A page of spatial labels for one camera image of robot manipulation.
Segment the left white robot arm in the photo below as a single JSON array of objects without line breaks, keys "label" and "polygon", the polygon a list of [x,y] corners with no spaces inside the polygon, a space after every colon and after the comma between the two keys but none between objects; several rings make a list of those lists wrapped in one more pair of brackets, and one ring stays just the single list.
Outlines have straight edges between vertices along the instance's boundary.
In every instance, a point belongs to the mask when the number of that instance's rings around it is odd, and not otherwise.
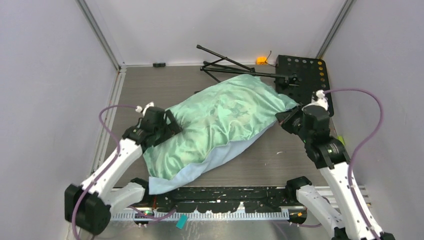
[{"label": "left white robot arm", "polygon": [[116,191],[113,188],[145,150],[182,131],[171,110],[157,107],[153,102],[129,108],[141,114],[137,123],[127,128],[121,138],[105,127],[116,142],[115,150],[87,179],[79,185],[70,184],[64,191],[64,217],[77,240],[79,230],[98,236],[113,215],[135,203],[148,207],[153,202],[153,193],[143,181],[132,181]]}]

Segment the green and blue pillowcase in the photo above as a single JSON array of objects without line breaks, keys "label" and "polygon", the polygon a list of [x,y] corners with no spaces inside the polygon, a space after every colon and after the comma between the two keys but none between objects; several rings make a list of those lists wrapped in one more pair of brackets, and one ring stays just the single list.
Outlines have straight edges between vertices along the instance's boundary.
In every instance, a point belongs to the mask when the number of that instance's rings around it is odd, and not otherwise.
[{"label": "green and blue pillowcase", "polygon": [[242,74],[170,108],[181,132],[146,149],[151,195],[164,194],[234,159],[259,139],[276,114],[297,103],[259,77]]}]

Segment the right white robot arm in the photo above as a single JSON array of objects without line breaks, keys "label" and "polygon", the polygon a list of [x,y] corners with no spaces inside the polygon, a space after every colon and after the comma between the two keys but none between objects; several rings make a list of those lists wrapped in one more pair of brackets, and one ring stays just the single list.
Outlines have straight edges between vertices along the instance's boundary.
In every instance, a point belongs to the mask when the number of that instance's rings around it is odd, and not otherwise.
[{"label": "right white robot arm", "polygon": [[341,141],[331,136],[330,115],[318,105],[299,106],[275,115],[281,128],[297,135],[309,159],[326,180],[338,208],[321,196],[305,176],[288,180],[285,198],[291,205],[304,205],[332,240],[393,240],[371,214],[349,173],[350,157]]}]

